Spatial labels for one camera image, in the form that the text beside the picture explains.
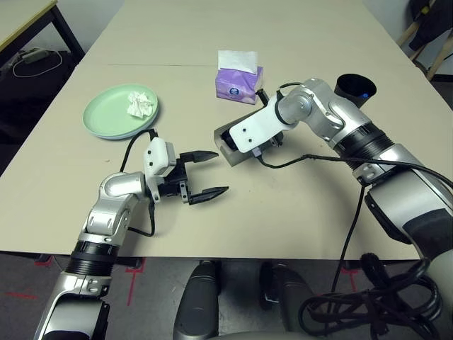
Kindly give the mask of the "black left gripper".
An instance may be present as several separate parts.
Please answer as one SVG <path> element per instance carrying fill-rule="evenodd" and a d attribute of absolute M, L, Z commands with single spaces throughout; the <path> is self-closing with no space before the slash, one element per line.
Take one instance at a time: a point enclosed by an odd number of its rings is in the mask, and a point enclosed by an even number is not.
<path fill-rule="evenodd" d="M 207 188 L 196 194 L 192 194 L 188 191 L 188 177 L 184 164 L 190 162 L 205 162 L 218 156 L 218 153 L 206 150 L 181 153 L 179 155 L 179 162 L 181 164 L 177 164 L 176 167 L 164 177 L 163 183 L 159 185 L 160 195 L 180 196 L 184 203 L 196 205 L 212 200 L 225 193 L 229 190 L 228 186 Z"/>

